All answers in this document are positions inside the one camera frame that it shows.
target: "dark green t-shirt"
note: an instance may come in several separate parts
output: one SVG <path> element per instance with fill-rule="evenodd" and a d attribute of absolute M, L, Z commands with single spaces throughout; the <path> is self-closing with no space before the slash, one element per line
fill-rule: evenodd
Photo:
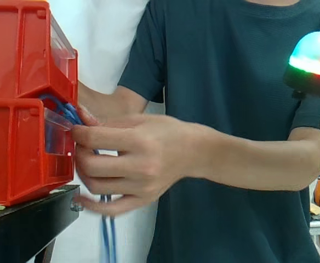
<path fill-rule="evenodd" d="M 293 99 L 282 81 L 298 40 L 317 30 L 320 0 L 289 7 L 151 0 L 119 84 L 149 100 L 165 87 L 167 114 L 179 119 L 252 140 L 286 140 L 293 128 L 319 128 L 320 99 Z M 148 262 L 320 262 L 309 206 L 308 190 L 183 179 L 159 200 Z"/>

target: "white wall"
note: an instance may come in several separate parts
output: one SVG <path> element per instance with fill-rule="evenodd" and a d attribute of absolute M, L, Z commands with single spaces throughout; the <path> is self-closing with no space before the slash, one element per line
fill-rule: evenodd
<path fill-rule="evenodd" d="M 53 15 L 79 51 L 79 78 L 89 87 L 111 93 L 126 64 L 135 29 L 147 0 L 50 0 Z M 151 104 L 148 112 L 163 112 Z M 76 177 L 74 184 L 81 184 Z M 82 186 L 82 192 L 88 192 Z M 116 220 L 119 261 L 143 263 L 150 248 L 157 204 Z M 100 216 L 89 212 L 56 242 L 53 263 L 100 262 Z"/>

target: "hand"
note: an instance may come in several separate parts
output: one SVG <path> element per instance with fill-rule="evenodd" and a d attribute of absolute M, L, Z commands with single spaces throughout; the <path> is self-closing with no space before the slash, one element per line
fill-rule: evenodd
<path fill-rule="evenodd" d="M 80 111 L 85 123 L 72 131 L 76 168 L 92 194 L 122 195 L 110 202 L 78 197 L 86 209 L 118 215 L 156 201 L 188 175 L 190 124 L 167 116 L 133 115 L 100 124 Z M 92 149 L 117 150 L 119 156 L 95 155 Z"/>

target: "blue ethernet cable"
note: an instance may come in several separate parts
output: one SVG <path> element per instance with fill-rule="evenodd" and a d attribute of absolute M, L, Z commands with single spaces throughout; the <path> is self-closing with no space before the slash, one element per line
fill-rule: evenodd
<path fill-rule="evenodd" d="M 59 101 L 58 98 L 55 96 L 44 94 L 39 97 L 42 101 L 49 99 L 52 102 L 56 104 L 56 112 L 62 113 L 62 116 L 66 119 L 68 119 L 73 125 L 84 125 L 82 120 L 77 114 L 77 111 L 75 107 L 69 103 L 63 104 L 61 101 Z M 98 150 L 93 150 L 93 152 L 98 155 Z M 101 195 L 100 196 L 101 202 L 110 202 L 111 201 L 111 195 Z M 107 227 L 107 217 L 102 215 L 102 228 L 101 228 L 101 234 L 104 241 L 104 247 L 107 254 L 107 262 L 102 263 L 117 263 L 117 251 L 116 251 L 116 232 L 115 232 L 115 218 L 112 216 L 110 217 L 110 227 L 111 227 L 111 243 L 112 243 L 112 249 L 110 248 L 110 241 L 109 241 L 109 233 L 108 233 L 108 227 Z"/>

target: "colorful led light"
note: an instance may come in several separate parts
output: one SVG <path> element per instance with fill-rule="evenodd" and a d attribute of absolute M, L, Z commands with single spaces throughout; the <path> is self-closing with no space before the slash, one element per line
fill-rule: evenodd
<path fill-rule="evenodd" d="M 320 75 L 320 32 L 309 33 L 298 42 L 289 64 L 305 72 Z"/>

